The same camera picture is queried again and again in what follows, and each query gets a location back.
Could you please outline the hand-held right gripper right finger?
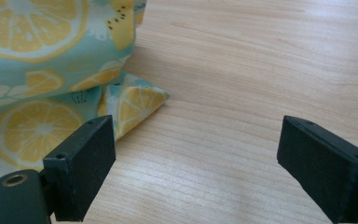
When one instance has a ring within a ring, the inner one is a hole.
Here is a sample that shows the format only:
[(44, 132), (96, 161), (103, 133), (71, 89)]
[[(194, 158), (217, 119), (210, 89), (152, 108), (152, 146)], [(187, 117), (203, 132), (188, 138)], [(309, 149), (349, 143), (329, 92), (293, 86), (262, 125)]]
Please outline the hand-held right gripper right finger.
[(277, 160), (332, 222), (358, 222), (357, 146), (312, 121), (285, 116)]

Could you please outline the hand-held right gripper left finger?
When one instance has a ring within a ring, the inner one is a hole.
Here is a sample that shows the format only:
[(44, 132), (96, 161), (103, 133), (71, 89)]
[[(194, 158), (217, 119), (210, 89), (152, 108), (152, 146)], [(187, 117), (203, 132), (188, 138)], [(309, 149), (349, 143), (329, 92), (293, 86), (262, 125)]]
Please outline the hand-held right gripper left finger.
[(113, 118), (85, 122), (44, 159), (58, 221), (81, 221), (116, 160)]

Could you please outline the lemon print teal cloth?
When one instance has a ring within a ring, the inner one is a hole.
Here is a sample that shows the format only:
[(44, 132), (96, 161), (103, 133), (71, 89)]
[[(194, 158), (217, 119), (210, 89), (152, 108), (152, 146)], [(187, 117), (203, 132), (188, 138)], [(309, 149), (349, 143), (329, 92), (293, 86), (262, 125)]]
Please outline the lemon print teal cloth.
[(85, 121), (120, 138), (169, 94), (123, 68), (147, 0), (0, 0), (0, 177), (39, 170)]

